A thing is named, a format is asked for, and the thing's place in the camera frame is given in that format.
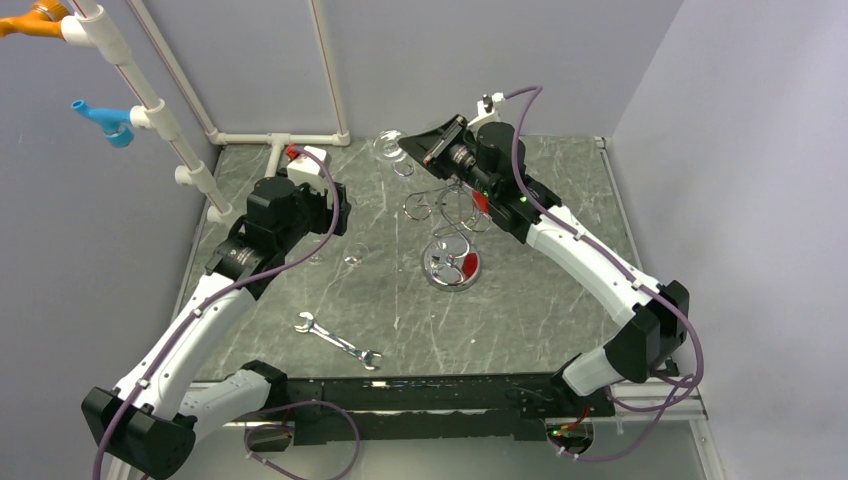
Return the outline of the white PVC pipe frame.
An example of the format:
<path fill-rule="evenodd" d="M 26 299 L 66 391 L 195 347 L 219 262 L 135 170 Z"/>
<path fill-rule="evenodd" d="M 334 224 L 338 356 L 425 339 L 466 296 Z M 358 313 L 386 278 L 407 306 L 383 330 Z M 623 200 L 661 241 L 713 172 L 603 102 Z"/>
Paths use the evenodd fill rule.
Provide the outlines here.
<path fill-rule="evenodd" d="M 214 146 L 347 146 L 320 1 L 122 1 Z"/>

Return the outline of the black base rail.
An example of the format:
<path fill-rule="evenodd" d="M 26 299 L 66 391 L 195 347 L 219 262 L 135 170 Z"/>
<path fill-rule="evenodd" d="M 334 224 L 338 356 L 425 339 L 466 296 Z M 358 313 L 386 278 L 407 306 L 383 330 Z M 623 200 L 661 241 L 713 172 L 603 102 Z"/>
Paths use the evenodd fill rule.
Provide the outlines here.
<path fill-rule="evenodd" d="M 243 367 L 271 381 L 269 398 L 246 419 L 292 424 L 297 446 L 355 438 L 542 441 L 543 423 L 615 414 L 603 391 L 580 397 L 556 372 L 297 378 L 259 360 Z"/>

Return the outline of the silver double open wrench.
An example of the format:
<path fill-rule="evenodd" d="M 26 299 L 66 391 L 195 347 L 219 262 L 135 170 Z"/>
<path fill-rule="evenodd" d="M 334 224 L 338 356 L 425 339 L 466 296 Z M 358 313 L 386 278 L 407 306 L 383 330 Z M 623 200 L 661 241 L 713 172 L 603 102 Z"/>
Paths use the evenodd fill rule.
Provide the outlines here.
<path fill-rule="evenodd" d="M 312 334 L 321 338 L 355 358 L 368 371 L 376 371 L 381 368 L 379 361 L 383 359 L 383 355 L 380 352 L 374 350 L 362 350 L 356 347 L 351 342 L 337 336 L 321 326 L 315 319 L 314 315 L 310 312 L 300 312 L 298 317 L 302 320 L 299 325 L 294 326 L 294 329 L 298 333 Z"/>

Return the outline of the clear wine glass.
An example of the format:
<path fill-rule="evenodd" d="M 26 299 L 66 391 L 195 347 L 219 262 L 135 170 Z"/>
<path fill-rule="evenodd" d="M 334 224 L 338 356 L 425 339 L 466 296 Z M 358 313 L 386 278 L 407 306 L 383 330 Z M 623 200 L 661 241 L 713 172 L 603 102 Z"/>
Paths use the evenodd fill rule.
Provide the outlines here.
<path fill-rule="evenodd" d="M 401 179 L 408 180 L 415 171 L 415 163 L 400 147 L 399 141 L 405 133 L 399 130 L 384 130 L 371 143 L 373 157 Z"/>
<path fill-rule="evenodd" d="M 370 249 L 367 245 L 356 242 L 345 247 L 342 258 L 345 264 L 356 267 L 361 265 L 369 254 Z"/>
<path fill-rule="evenodd" d="M 324 264 L 324 263 L 327 261 L 327 256 L 326 256 L 326 252 L 325 252 L 325 250 L 326 250 L 326 246 L 323 246 L 323 247 L 321 247 L 320 249 L 316 250 L 316 251 L 315 251 L 315 252 L 314 252 L 314 253 L 313 253 L 313 254 L 312 254 L 312 255 L 311 255 L 311 256 L 307 259 L 307 263 L 308 263 L 309 265 L 321 265 L 321 264 Z"/>

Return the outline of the blue pipe fitting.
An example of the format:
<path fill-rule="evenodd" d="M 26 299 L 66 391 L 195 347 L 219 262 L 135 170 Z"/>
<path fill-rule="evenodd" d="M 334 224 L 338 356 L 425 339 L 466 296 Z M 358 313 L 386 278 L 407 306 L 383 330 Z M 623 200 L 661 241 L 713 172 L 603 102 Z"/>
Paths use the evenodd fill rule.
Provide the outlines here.
<path fill-rule="evenodd" d="M 71 108 L 95 123 L 113 148 L 125 148 L 134 140 L 130 110 L 93 108 L 82 99 L 72 102 Z"/>

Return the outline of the red plastic wine glass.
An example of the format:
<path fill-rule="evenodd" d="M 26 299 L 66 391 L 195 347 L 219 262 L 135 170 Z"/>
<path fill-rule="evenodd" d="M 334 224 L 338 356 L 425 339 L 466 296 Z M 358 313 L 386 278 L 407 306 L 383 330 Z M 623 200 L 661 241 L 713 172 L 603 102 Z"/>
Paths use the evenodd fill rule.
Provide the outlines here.
<path fill-rule="evenodd" d="M 472 205 L 477 212 L 487 217 L 490 216 L 488 209 L 488 198 L 484 194 L 478 191 L 473 191 L 471 194 L 471 200 Z"/>

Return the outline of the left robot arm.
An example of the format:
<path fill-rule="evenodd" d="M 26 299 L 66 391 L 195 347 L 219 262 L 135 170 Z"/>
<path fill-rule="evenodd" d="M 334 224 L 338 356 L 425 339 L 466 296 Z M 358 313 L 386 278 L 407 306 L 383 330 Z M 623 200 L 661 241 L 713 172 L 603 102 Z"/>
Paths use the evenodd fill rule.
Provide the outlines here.
<path fill-rule="evenodd" d="M 251 412 L 264 420 L 287 406 L 287 376 L 258 360 L 202 391 L 190 386 L 233 324 L 281 272 L 289 252 L 310 233 L 342 236 L 351 204 L 332 182 L 313 189 L 286 176 L 256 182 L 246 211 L 214 250 L 190 300 L 147 355 L 114 387 L 94 387 L 81 409 L 98 445 L 92 476 L 106 455 L 167 479 L 214 430 Z"/>

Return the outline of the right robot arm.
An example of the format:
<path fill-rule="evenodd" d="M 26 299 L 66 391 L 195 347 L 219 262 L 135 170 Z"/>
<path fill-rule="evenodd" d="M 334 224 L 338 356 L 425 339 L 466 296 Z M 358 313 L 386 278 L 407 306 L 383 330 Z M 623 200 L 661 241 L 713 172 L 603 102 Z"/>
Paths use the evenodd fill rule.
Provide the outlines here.
<path fill-rule="evenodd" d="M 590 394 L 627 380 L 645 382 L 687 338 L 681 316 L 690 294 L 678 281 L 661 284 L 609 250 L 561 199 L 528 175 L 525 145 L 512 125 L 472 130 L 461 115 L 399 147 L 438 179 L 456 178 L 485 199 L 493 223 L 553 260 L 591 293 L 619 330 L 604 345 L 578 355 L 551 388 L 557 411 L 574 415 Z"/>

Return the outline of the chrome wine glass rack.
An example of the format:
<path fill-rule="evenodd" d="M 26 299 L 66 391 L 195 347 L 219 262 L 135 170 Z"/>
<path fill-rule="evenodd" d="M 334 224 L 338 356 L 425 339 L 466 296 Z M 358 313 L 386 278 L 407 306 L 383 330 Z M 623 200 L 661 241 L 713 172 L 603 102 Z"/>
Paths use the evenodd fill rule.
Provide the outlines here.
<path fill-rule="evenodd" d="M 473 236 L 487 232 L 491 217 L 477 212 L 471 200 L 474 190 L 456 182 L 445 187 L 409 194 L 402 204 L 407 218 L 442 223 L 431 233 L 421 254 L 421 269 L 434 288 L 445 292 L 469 289 L 480 278 L 482 260 Z"/>

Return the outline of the orange pipe fitting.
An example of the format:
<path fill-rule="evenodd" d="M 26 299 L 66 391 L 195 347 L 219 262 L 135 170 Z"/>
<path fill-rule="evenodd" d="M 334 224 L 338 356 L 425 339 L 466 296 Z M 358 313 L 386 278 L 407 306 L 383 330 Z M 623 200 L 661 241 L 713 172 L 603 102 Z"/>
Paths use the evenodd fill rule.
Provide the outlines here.
<path fill-rule="evenodd" d="M 62 39 L 60 22 L 69 14 L 60 1 L 35 1 L 26 13 L 1 19 L 1 37 L 24 34 Z"/>

